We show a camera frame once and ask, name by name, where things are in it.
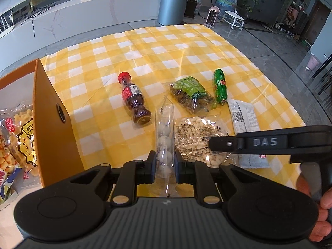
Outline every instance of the blue-gray trash can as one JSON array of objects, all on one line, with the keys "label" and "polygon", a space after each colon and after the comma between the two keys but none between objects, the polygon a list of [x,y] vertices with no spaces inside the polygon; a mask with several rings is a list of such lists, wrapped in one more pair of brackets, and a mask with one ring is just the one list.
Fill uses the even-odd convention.
[{"label": "blue-gray trash can", "polygon": [[187,0],[161,0],[158,23],[161,25],[178,25],[183,21]]}]

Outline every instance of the tablecloth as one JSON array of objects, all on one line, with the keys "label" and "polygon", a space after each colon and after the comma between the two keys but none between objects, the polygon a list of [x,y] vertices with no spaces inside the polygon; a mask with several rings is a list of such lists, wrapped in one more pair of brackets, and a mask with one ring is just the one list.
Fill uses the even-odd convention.
[{"label": "tablecloth", "polygon": [[[121,97],[117,76],[127,71],[154,113],[164,83],[192,76],[213,95],[213,72],[225,73],[228,97],[252,103],[261,130],[305,126],[275,85],[220,35],[197,24],[141,28],[100,37],[42,59],[45,71],[71,116],[86,169],[108,162],[121,167],[154,150],[154,124],[136,128]],[[175,104],[176,118],[190,114]],[[230,135],[228,106],[218,107]],[[289,156],[268,156],[269,169],[252,172],[293,187],[299,175]]]}]

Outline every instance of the gray cabinet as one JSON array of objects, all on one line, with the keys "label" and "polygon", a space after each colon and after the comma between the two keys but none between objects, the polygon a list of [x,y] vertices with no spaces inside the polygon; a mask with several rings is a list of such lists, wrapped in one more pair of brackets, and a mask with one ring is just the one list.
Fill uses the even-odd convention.
[{"label": "gray cabinet", "polygon": [[252,20],[273,25],[284,2],[285,0],[257,0],[257,4],[253,5],[253,11],[248,14],[248,17]]}]

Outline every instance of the screw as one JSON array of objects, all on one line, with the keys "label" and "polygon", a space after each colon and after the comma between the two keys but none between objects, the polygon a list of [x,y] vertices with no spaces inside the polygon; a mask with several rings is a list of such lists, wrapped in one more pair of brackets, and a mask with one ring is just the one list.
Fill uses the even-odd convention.
[{"label": "screw", "polygon": [[217,204],[220,201],[220,198],[214,195],[208,195],[203,199],[206,204]]},{"label": "screw", "polygon": [[117,195],[113,198],[113,202],[116,204],[125,204],[129,201],[129,198],[125,195]]}]

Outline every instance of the white stool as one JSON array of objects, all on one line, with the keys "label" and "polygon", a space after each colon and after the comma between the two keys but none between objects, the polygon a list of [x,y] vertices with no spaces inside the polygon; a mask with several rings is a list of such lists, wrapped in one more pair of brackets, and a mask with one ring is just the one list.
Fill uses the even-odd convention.
[{"label": "white stool", "polygon": [[243,29],[244,19],[241,16],[239,16],[238,14],[234,13],[234,12],[225,11],[225,14],[224,14],[224,16],[222,18],[222,21],[223,22],[226,21],[227,23],[229,23],[230,25],[232,25],[232,27],[231,27],[232,30],[235,29],[234,27],[239,27],[240,30]]}]

